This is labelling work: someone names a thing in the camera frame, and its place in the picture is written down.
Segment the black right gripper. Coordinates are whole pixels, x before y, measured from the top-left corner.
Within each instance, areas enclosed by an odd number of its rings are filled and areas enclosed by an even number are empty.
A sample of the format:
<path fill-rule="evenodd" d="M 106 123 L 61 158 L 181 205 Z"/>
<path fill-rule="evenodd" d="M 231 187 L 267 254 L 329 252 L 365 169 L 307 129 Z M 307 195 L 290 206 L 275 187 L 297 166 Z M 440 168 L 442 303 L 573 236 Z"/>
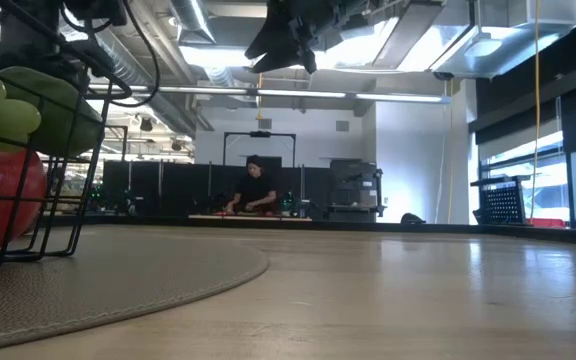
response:
<path fill-rule="evenodd" d="M 309 74 L 317 70 L 310 45 L 322 33 L 355 14 L 367 0 L 268 0 L 267 22 L 245 51 L 247 58 L 264 55 L 252 67 L 256 74 L 301 66 Z"/>

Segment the green grape bunch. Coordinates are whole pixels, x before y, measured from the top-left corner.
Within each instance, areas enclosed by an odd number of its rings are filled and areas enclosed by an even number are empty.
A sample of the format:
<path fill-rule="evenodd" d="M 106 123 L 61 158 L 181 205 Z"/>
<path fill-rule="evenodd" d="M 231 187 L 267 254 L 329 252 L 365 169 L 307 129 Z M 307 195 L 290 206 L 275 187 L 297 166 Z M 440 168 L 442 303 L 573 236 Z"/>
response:
<path fill-rule="evenodd" d="M 0 81 L 0 137 L 27 144 L 29 136 L 41 124 L 38 109 L 23 100 L 9 99 Z"/>

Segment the dark green avocado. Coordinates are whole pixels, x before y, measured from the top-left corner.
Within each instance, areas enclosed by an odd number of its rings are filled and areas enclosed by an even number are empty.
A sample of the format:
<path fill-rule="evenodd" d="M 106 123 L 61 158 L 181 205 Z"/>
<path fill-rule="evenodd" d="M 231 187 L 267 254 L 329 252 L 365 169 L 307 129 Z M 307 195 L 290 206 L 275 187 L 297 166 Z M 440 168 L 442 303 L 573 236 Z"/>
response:
<path fill-rule="evenodd" d="M 39 108 L 41 124 L 34 132 L 35 147 L 40 153 L 55 157 L 76 157 L 97 146 L 102 128 L 101 115 L 85 99 L 79 107 L 77 124 L 70 134 L 78 90 L 70 83 L 31 68 L 13 66 L 0 70 L 9 98 L 22 100 Z"/>

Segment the long ceiling light tube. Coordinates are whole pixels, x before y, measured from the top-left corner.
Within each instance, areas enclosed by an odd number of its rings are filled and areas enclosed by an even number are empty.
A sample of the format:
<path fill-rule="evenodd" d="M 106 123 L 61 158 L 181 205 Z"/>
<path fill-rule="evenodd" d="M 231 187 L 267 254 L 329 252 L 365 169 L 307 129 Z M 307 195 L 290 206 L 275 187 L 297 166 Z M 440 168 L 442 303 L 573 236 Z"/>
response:
<path fill-rule="evenodd" d="M 234 88 L 234 87 L 200 87 L 200 86 L 161 86 L 163 93 L 183 93 L 201 95 L 226 95 L 226 96 L 253 96 L 253 97 L 294 97 L 294 98 L 317 98 L 317 99 L 346 99 L 365 100 L 377 102 L 401 102 L 401 103 L 424 103 L 424 104 L 449 104 L 450 97 L 397 94 L 397 93 L 353 93 L 311 90 L 282 90 L 282 89 L 259 89 L 259 88 Z"/>

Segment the person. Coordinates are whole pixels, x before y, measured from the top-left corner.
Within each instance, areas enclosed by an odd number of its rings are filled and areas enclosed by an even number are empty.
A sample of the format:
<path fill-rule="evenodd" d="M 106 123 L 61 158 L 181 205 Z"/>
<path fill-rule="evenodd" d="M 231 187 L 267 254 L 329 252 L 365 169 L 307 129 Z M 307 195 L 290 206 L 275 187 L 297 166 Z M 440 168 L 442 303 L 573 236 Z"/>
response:
<path fill-rule="evenodd" d="M 257 214 L 269 216 L 275 212 L 277 189 L 265 173 L 258 155 L 247 158 L 247 173 L 237 183 L 232 199 L 224 210 L 227 214 Z"/>

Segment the black equipment cabinet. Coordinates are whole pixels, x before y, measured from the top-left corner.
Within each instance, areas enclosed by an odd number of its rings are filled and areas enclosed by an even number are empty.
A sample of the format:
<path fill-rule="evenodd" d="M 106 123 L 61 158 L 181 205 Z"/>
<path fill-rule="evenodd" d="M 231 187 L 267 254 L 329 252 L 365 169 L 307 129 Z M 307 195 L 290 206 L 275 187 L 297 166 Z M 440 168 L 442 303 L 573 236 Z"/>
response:
<path fill-rule="evenodd" d="M 336 159 L 330 163 L 329 203 L 326 216 L 331 222 L 375 223 L 384 212 L 382 170 L 375 163 Z"/>

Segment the background wooden table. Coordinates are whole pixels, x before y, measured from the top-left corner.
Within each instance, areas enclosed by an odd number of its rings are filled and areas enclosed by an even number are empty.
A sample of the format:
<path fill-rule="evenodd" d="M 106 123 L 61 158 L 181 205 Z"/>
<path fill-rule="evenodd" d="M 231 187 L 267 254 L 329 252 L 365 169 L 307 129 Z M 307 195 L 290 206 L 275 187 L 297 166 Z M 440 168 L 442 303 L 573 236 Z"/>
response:
<path fill-rule="evenodd" d="M 252 215 L 189 215 L 188 218 L 193 219 L 193 220 L 312 222 L 311 218 L 280 217 L 280 216 L 252 216 Z"/>

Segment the round grey placemat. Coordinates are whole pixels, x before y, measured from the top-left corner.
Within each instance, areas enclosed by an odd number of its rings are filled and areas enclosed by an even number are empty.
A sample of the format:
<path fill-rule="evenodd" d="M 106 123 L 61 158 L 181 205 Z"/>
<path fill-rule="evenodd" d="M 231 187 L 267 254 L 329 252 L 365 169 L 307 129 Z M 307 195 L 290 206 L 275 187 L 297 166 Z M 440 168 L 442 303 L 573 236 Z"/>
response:
<path fill-rule="evenodd" d="M 76 253 L 0 266 L 0 348 L 181 306 L 263 274 L 252 247 L 154 229 L 86 232 Z"/>

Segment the black perforated cart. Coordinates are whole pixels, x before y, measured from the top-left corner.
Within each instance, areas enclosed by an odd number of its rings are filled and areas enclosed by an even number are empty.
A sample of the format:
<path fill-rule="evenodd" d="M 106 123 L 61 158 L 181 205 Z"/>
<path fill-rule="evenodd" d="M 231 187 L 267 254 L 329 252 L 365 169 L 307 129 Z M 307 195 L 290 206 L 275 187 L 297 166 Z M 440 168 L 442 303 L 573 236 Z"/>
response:
<path fill-rule="evenodd" d="M 522 182 L 530 175 L 501 176 L 471 182 L 478 189 L 479 208 L 473 215 L 479 225 L 525 225 Z"/>

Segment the red box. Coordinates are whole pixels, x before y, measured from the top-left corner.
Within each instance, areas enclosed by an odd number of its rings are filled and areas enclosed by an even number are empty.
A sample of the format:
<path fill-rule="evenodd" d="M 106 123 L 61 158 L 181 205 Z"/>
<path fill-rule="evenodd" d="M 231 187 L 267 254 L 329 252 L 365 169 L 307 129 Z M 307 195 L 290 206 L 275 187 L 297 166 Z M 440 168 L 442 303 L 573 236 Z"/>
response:
<path fill-rule="evenodd" d="M 527 224 L 538 228 L 565 229 L 567 227 L 564 220 L 555 218 L 529 218 Z"/>

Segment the black background rig frame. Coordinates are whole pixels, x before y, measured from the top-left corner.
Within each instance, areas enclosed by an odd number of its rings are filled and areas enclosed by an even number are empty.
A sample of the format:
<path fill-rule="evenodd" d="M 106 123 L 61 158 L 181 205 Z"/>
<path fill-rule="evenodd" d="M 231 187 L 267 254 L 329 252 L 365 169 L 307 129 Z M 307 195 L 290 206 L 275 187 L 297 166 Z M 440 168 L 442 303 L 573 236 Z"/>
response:
<path fill-rule="evenodd" d="M 105 138 L 102 140 L 101 147 L 112 154 L 119 154 L 120 160 L 126 159 L 128 150 L 128 127 L 125 125 L 106 125 L 104 128 Z M 110 143 L 119 143 L 121 150 L 114 148 Z"/>
<path fill-rule="evenodd" d="M 247 136 L 250 138 L 271 138 L 271 137 L 288 137 L 292 140 L 293 145 L 292 151 L 292 167 L 296 167 L 296 146 L 297 146 L 297 135 L 291 133 L 273 133 L 269 131 L 251 131 L 251 132 L 224 132 L 223 134 L 223 144 L 222 144 L 222 159 L 221 165 L 226 166 L 226 152 L 227 152 L 227 140 L 230 136 Z"/>

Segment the black partition wall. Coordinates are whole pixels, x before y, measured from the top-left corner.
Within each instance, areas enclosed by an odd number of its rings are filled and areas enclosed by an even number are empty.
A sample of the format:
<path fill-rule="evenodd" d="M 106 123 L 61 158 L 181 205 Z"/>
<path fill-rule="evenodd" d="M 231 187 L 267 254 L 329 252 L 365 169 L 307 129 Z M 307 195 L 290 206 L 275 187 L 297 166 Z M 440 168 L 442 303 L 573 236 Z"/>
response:
<path fill-rule="evenodd" d="M 280 200 L 308 200 L 317 210 L 330 203 L 329 168 L 270 168 Z M 103 194 L 122 215 L 187 217 L 222 209 L 247 174 L 243 166 L 106 161 Z"/>

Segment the silver air duct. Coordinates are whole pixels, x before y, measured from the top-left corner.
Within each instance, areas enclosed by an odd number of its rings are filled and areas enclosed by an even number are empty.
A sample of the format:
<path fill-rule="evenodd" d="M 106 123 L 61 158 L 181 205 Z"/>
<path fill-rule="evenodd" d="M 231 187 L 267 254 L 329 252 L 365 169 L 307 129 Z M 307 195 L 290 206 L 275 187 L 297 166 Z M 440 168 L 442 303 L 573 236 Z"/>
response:
<path fill-rule="evenodd" d="M 372 62 L 395 72 L 503 75 L 576 28 L 576 0 L 386 0 Z"/>

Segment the black metal table frame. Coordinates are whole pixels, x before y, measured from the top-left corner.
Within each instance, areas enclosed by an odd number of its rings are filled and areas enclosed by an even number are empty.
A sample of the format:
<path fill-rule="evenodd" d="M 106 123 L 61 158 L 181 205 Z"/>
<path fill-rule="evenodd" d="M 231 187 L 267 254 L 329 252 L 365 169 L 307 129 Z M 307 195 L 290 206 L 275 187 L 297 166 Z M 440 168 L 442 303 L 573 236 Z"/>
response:
<path fill-rule="evenodd" d="M 127 216 L 86 216 L 85 225 L 125 225 L 125 226 L 164 226 L 201 227 L 234 229 L 270 229 L 304 231 L 351 231 L 385 233 L 427 233 L 452 235 L 495 235 L 523 238 L 538 241 L 576 244 L 575 229 L 535 228 L 506 225 L 450 225 L 450 224 L 397 224 L 397 223 L 341 223 L 279 220 L 251 217 L 234 218 L 183 218 L 183 217 L 127 217 Z"/>

